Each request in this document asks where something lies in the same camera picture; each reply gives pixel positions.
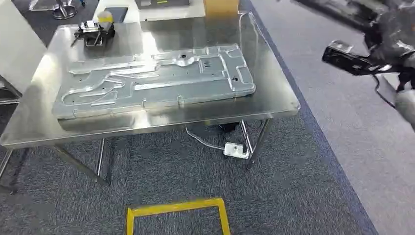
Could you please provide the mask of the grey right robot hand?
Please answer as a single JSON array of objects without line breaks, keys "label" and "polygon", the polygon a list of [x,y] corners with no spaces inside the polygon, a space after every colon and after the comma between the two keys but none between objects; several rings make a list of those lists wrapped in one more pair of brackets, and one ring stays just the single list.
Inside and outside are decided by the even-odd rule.
[{"label": "grey right robot hand", "polygon": [[413,0],[385,0],[376,19],[377,39],[371,48],[373,58],[390,64],[415,66],[415,2]]}]

